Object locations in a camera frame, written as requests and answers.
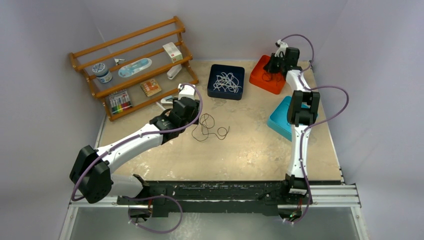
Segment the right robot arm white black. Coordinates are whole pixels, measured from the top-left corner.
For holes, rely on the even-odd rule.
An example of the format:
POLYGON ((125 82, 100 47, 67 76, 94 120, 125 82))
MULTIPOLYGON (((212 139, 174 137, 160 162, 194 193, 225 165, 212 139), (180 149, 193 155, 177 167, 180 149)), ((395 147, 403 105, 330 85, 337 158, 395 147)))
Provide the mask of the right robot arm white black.
POLYGON ((263 68, 271 74, 280 74, 292 89, 287 111, 287 122, 291 127, 291 156, 285 174, 285 187, 280 196, 288 204, 309 193, 307 180, 307 151, 311 126, 316 123, 320 94, 312 91, 304 78, 303 69, 298 66, 300 50, 280 43, 278 50, 270 55, 263 68))

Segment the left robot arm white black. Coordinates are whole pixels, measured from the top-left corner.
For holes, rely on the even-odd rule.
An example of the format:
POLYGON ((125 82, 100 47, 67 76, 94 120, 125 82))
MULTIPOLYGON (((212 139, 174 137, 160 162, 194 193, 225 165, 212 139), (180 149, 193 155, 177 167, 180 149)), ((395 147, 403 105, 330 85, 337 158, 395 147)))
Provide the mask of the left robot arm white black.
POLYGON ((116 180, 113 173, 139 154, 177 138, 186 128, 198 124, 202 100, 174 98, 172 108, 152 118, 136 132, 109 145, 94 149, 82 147, 69 178, 74 183, 73 202, 85 199, 94 204, 110 194, 116 180))

